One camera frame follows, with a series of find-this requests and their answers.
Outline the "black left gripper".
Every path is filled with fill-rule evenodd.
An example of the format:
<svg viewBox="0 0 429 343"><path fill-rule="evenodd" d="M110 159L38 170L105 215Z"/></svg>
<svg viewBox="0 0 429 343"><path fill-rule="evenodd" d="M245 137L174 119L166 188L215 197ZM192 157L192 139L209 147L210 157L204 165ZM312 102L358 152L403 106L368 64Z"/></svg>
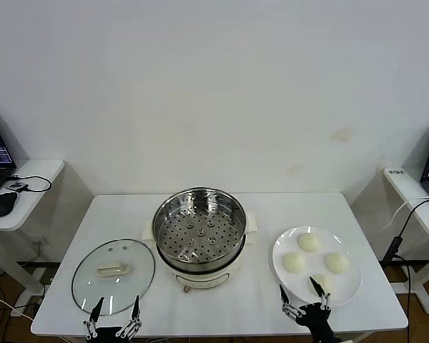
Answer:
<svg viewBox="0 0 429 343"><path fill-rule="evenodd" d="M140 296L137 295L131 319L123 327L97 327L104 301L104 297L101 297L92 309L89 319L83 321L84 328L87 331L86 338L92 339L93 343L122 343L126 342L126 338L133 338L142 327L142 322L139 318L139 300Z"/></svg>

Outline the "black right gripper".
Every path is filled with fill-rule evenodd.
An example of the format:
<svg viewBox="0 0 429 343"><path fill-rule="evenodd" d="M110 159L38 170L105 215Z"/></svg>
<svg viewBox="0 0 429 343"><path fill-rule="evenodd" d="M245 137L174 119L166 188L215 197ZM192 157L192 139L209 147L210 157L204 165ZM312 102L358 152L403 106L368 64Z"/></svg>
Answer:
<svg viewBox="0 0 429 343"><path fill-rule="evenodd" d="M328 318L330 316L330 293L327 293L323 287L313 278L310 282L320 298L320 302L308 304L297 308L290 303L287 292L280 285L280 296L282 300L282 312L290 319L296 319L296 322L310 330L312 342L314 343L336 343L339 338L335 336Z"/></svg>

